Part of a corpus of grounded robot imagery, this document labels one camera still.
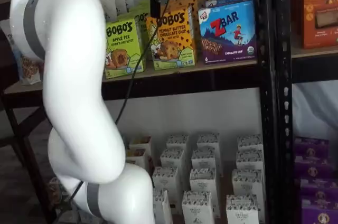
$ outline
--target brand logo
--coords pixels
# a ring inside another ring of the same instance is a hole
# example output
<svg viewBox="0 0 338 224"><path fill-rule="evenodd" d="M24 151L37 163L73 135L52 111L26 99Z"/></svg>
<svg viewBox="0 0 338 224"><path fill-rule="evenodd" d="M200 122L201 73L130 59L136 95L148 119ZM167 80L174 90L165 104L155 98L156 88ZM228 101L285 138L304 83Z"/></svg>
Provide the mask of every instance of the brand logo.
<svg viewBox="0 0 338 224"><path fill-rule="evenodd" d="M113 27L108 27L106 29L106 33L108 37L111 37L111 35L121 35L123 32L131 32L133 30L133 23L132 22L126 22L121 25L113 26Z"/></svg>

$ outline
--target wire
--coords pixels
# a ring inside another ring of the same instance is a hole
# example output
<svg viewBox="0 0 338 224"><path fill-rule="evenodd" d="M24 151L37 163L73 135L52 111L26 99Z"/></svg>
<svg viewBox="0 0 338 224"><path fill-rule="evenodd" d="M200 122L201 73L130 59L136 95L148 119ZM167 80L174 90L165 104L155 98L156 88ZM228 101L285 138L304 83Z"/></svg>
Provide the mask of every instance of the wire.
<svg viewBox="0 0 338 224"><path fill-rule="evenodd" d="M161 18L160 18L160 22L162 21L163 16L164 16L164 14L165 14L165 11L166 11L167 8L168 8L169 1L170 1L170 0L167 0L167 2L166 2L166 5L165 5L165 7L164 7L163 13L162 13ZM115 121L115 124L116 124L116 125L117 125L118 122L120 121L121 116L122 116L122 114L123 114L123 111L125 110L125 107L126 107L126 105L127 105L127 102L128 102L129 96L130 96L130 92L132 91L132 88L133 88L134 78L135 78L135 75L136 75L137 68L138 68L139 64L141 63L141 61L142 61L144 55L146 54L147 50L149 49L149 47L150 47L152 41L154 40L155 35L157 34L157 31L158 31L158 28L159 28L159 24L157 25L157 27L156 27L156 29L155 29L155 32L154 32L154 34L152 35L152 37L150 38L150 40L149 40L147 46L145 47L145 49L144 49L142 55L140 56L139 60L137 61L137 64L136 64L136 66L135 66L135 70L134 70L134 72L133 72L132 78L130 79L130 82L129 82L129 86L128 86L128 90L127 90L127 94L126 94L124 103L123 103L123 105L122 105L122 107L121 107L121 110L120 110L120 113L118 114L117 119L116 119L116 121ZM70 205L71 201L74 199L74 197L76 196L76 194L78 193L78 191L80 190L80 188L81 188L82 185L83 185L83 181L80 181L79 184L78 184L78 186L76 187L75 191L74 191L73 194L71 195L71 197L68 198L68 199L66 199L66 200L64 201L64 206L61 208L61 212L58 214L57 218L53 221L52 224L57 224L57 223L58 223L58 221L59 221L59 219L61 218L61 216L62 216L62 215L67 211L67 209L68 209L66 206L69 206L69 205Z"/></svg>

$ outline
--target purple package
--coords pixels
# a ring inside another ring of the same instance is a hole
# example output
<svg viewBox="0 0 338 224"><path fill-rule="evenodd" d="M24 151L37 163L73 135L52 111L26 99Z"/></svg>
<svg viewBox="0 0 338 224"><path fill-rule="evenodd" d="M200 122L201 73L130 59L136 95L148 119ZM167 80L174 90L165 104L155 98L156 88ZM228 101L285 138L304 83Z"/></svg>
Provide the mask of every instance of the purple package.
<svg viewBox="0 0 338 224"><path fill-rule="evenodd" d="M294 153L299 156L315 156L328 158L330 141L318 138L296 137L294 140Z"/></svg>
<svg viewBox="0 0 338 224"><path fill-rule="evenodd" d="M338 202L338 180L301 179L301 195Z"/></svg>
<svg viewBox="0 0 338 224"><path fill-rule="evenodd" d="M338 202L301 197L302 224L338 223Z"/></svg>
<svg viewBox="0 0 338 224"><path fill-rule="evenodd" d="M329 159L295 156L296 178L333 178L334 166Z"/></svg>

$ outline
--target gray joint band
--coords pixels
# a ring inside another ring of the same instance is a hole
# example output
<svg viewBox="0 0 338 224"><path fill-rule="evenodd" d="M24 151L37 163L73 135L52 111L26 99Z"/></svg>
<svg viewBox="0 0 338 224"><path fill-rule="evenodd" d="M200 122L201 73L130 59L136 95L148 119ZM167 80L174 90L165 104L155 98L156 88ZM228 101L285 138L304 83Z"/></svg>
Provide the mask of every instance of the gray joint band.
<svg viewBox="0 0 338 224"><path fill-rule="evenodd" d="M91 213L99 218L102 218L99 209L99 184L88 183L87 184L87 204Z"/></svg>
<svg viewBox="0 0 338 224"><path fill-rule="evenodd" d="M42 60L45 57L45 50L37 36L35 28L35 10L39 0L29 0L27 2L25 12L23 15L23 30L25 32L26 40L32 51Z"/></svg>

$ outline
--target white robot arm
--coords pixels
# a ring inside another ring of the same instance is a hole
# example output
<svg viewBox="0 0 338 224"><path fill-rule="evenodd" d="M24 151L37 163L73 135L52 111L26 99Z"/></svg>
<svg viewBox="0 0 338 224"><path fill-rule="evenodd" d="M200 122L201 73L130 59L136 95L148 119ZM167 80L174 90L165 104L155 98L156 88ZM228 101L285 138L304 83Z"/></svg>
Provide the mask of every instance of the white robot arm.
<svg viewBox="0 0 338 224"><path fill-rule="evenodd" d="M12 0L22 53L45 61L43 102L53 125L51 166L84 211L116 224L154 224L147 172L125 163L124 144L101 96L105 18L99 0Z"/></svg>

